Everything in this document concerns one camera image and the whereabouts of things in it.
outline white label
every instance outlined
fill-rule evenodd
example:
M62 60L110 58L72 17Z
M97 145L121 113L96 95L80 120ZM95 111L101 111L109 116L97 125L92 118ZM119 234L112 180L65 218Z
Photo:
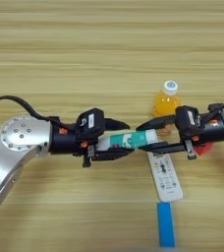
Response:
M195 125L194 115L191 111L188 111L190 121L193 125Z
M90 114L88 116L88 128L92 128L94 126L94 114Z

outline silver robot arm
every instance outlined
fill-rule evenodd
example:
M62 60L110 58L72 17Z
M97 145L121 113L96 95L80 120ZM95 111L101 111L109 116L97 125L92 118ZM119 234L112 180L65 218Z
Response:
M0 131L0 205L24 165L35 157L44 157L51 145L52 125L31 116L9 120Z
M91 161L122 158L133 151L96 149L98 137L104 131L129 129L123 122L105 118L98 108L82 113L75 124L63 124L59 117L39 115L18 97L3 96L0 99L6 97L17 101L34 116L15 117L0 131L0 205L19 179L24 165L32 158L44 157L48 153L73 155L83 157L83 167L90 167Z

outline screw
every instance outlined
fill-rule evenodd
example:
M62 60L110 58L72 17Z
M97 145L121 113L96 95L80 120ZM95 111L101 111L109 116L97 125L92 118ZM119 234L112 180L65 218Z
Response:
M86 124L86 119L85 118L83 118L83 120L82 120L82 124L81 124L81 127L82 126L84 126Z

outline blue object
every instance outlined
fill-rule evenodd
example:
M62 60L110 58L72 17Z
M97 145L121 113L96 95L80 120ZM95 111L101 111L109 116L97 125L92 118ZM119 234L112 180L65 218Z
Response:
M157 203L160 247L175 247L172 212L170 203Z

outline orange label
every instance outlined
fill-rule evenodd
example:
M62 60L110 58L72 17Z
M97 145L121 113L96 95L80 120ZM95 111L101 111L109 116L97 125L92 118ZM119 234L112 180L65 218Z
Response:
M214 127L219 126L218 120L216 120L216 119L210 120L210 125L211 125L211 126L214 126Z
M64 128L59 129L59 134L60 135L67 135L68 133L69 133L69 131L67 129L64 129Z

